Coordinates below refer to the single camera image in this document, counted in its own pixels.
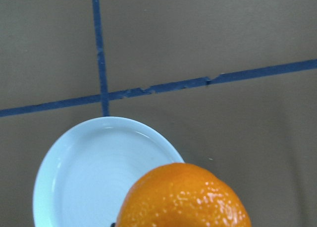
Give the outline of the orange mandarin fruit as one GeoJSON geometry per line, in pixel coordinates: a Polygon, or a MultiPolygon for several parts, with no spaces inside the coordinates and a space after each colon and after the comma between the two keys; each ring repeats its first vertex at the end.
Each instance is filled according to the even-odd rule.
{"type": "Polygon", "coordinates": [[[233,189],[210,171],[187,163],[164,165],[137,180],[117,227],[250,227],[233,189]]]}

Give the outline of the light blue plate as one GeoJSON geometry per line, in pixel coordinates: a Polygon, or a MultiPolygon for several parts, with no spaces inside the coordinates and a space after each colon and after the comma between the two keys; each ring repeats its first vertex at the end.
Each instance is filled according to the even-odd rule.
{"type": "Polygon", "coordinates": [[[37,173],[37,227],[109,227],[130,187],[148,171],[182,162],[157,131],[123,117],[99,117],[65,132],[37,173]]]}

